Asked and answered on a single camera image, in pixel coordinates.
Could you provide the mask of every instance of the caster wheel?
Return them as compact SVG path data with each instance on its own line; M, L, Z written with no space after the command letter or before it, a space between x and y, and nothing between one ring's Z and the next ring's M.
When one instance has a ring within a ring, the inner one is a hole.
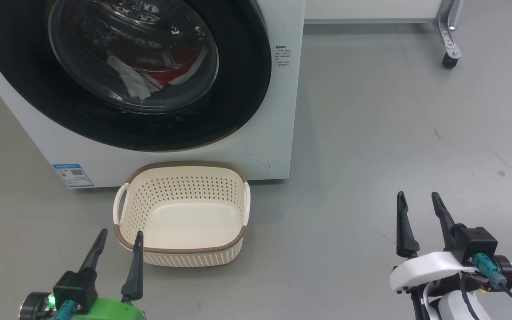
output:
M444 55L444 60L441 61L441 65L443 65L444 68L446 69L453 69L453 67L455 67L457 65L457 61L459 59L452 59L448 56L448 54L446 53Z

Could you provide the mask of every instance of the basket handle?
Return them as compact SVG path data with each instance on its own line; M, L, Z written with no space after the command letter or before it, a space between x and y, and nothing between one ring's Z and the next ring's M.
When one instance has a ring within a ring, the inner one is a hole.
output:
M248 182L244 182L244 221L243 225L248 225L248 217L250 216L250 186Z
M126 215L126 207L128 206L128 202L124 201L124 208L122 208L122 216L118 218L118 215L120 214L120 201L122 200L122 195L124 192L130 187L130 184L126 182L123 186L120 187L118 190L118 193L116 193L116 198L114 199L114 224L120 225L122 221L124 220L124 216Z

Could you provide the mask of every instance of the laundry basket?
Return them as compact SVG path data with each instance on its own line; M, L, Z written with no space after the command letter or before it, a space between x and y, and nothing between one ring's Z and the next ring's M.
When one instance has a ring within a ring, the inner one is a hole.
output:
M137 231L144 233L146 263L227 264L242 247L250 187L244 174L228 164L151 164L118 190L113 213L116 237L126 249L133 249Z

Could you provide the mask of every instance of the washing machine door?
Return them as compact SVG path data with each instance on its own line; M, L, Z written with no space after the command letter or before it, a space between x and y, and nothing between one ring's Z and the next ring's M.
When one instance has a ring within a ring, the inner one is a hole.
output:
M247 0L0 0L0 71L65 128L160 152L248 122L272 57Z

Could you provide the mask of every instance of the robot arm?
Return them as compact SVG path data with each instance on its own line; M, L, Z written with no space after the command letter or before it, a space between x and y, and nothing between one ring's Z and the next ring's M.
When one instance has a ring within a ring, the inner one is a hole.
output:
M407 260L392 270L390 287L410 294L416 320L490 320L475 294L468 292L500 292L500 283L509 291L512 264L494 255L497 240L485 228L455 224L437 192L432 193L432 202L444 250L418 257L420 246L408 221L406 197L398 193L396 253Z
M104 251L107 229L102 229L78 272L67 271L53 292L33 292L23 302L19 320L145 320L132 301L144 295L144 234L138 231L134 259L122 286L122 301L98 298L95 281L98 257Z

